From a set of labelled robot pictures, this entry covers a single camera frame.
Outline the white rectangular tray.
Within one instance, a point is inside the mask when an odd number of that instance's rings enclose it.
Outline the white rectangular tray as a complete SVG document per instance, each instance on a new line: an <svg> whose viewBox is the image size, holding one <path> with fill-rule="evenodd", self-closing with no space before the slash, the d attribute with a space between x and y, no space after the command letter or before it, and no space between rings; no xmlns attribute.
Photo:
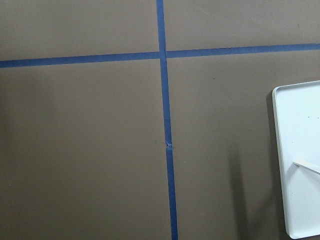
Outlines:
<svg viewBox="0 0 320 240"><path fill-rule="evenodd" d="M285 229L294 240L320 234L320 82L272 91Z"/></svg>

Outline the wooden rack with two rods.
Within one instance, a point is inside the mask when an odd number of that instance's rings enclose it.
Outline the wooden rack with two rods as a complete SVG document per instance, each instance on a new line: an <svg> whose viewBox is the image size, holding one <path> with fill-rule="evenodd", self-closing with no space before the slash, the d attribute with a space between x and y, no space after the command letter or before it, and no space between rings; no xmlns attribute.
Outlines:
<svg viewBox="0 0 320 240"><path fill-rule="evenodd" d="M296 166L303 167L313 173L320 174L320 166L306 160L296 160L293 162Z"/></svg>

